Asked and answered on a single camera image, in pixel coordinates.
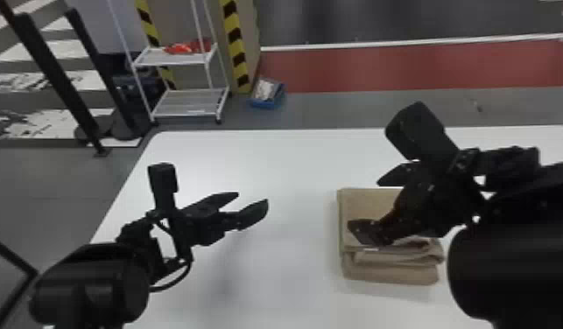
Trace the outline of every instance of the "folded towel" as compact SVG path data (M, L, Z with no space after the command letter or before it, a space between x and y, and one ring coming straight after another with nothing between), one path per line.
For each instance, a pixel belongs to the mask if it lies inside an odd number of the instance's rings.
M434 284L444 261L437 239L411 236L391 246L362 245L347 229L350 220L378 220L393 207L399 189L345 188L337 193L340 255L345 277L393 284Z

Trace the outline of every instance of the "hazard stripe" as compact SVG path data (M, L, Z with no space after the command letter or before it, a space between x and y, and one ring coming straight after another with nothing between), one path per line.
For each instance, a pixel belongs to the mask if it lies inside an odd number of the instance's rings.
M142 24L142 29L148 39L148 43L153 47L160 46L158 30L152 22L151 9L146 0L136 0L136 10L140 16L140 23ZM160 77L165 80L166 85L169 86L170 89L177 89L175 85L175 78L169 67L160 67L158 69L158 73L160 74Z
M250 92L249 67L246 62L246 52L243 43L243 33L238 17L238 9L235 0L220 0L222 14L224 16L224 30L228 36L228 51L232 64L233 73L240 93Z

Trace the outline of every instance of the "gray floor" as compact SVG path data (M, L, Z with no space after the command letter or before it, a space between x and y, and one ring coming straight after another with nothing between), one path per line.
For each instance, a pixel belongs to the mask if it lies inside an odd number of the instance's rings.
M563 87L452 89L289 94L276 110L249 108L246 98L237 96L222 126L212 120L165 122L152 134L383 127L418 100L449 126L563 124ZM114 149L107 158L93 158L91 149L0 149L0 240L39 270L87 243L143 148ZM9 325L31 326L24 308Z

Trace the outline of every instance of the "red floor stripe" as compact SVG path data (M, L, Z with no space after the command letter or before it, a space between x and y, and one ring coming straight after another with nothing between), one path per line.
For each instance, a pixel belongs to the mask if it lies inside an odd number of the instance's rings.
M263 52L260 74L289 92L563 86L563 44L466 45Z

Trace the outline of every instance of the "blue box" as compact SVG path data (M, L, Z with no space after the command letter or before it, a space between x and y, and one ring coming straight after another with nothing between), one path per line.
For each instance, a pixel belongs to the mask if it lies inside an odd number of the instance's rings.
M285 96L285 84L282 83L279 85L279 89L277 89L277 93L275 94L275 97L273 97L272 100L261 101L261 100L256 100L254 98L250 98L249 104L253 108L276 109L279 106L279 103L281 102L284 96Z

